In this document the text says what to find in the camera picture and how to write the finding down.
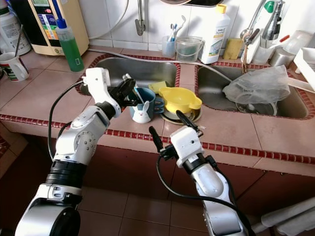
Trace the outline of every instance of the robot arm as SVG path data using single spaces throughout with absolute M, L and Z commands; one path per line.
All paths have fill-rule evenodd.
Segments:
M 223 175 L 213 170 L 208 158 L 203 156 L 199 137 L 202 132 L 183 113 L 177 115 L 186 126 L 170 135 L 171 145 L 163 148 L 156 131 L 151 126 L 150 133 L 160 156 L 165 160 L 176 158 L 179 168 L 184 168 L 196 184 L 200 196 L 207 196 L 231 203 L 229 186 Z M 246 236 L 244 226 L 233 209 L 219 203 L 203 201 L 205 223 L 210 236 Z
M 125 100 L 135 85 L 130 76 L 125 76 L 110 92 L 106 69 L 87 69 L 83 81 L 96 104 L 85 109 L 58 138 L 51 171 L 23 214 L 16 236 L 75 236 L 79 233 L 80 215 L 76 208 L 82 200 L 83 176 L 97 142 L 108 128 L 109 120 L 121 114 L 122 107 L 137 104 Z

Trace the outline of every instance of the yellow bowl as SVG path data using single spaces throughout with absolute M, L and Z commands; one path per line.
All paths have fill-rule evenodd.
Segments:
M 177 110 L 188 113 L 192 109 L 201 108 L 202 101 L 187 88 L 163 87 L 158 93 L 164 99 L 165 108 L 172 113 L 176 113 Z

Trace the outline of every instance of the green liquid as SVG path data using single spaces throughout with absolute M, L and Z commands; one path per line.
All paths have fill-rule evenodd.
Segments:
M 60 40 L 60 44 L 63 48 L 63 53 L 68 61 L 70 70 L 73 72 L 83 70 L 84 65 L 75 38 L 65 41 Z

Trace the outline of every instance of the sink basin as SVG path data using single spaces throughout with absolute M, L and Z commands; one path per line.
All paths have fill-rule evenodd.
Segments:
M 100 60 L 95 67 L 108 69 L 111 87 L 118 86 L 126 73 L 136 80 L 139 87 L 147 88 L 149 84 L 161 81 L 166 81 L 169 87 L 175 86 L 177 66 L 172 63 L 106 58 Z M 80 91 L 90 95 L 87 86 L 81 86 Z
M 237 67 L 213 66 L 213 68 L 231 80 L 235 80 L 242 75 L 241 68 Z M 238 111 L 235 103 L 229 101 L 222 92 L 228 84 L 229 81 L 223 79 L 214 71 L 204 67 L 198 71 L 198 96 L 203 104 L 218 110 Z M 290 91 L 291 94 L 286 99 L 277 103 L 277 116 L 296 119 L 306 117 L 309 111 L 298 91 L 293 87 L 290 87 Z

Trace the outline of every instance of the green dish soap bottle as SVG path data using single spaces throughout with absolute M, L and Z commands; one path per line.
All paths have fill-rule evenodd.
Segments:
M 63 53 L 68 61 L 70 70 L 73 72 L 79 72 L 84 69 L 84 64 L 73 35 L 71 27 L 67 27 L 65 19 L 62 18 L 59 7 L 56 0 L 53 0 L 55 10 L 58 16 L 56 33 L 59 38 Z

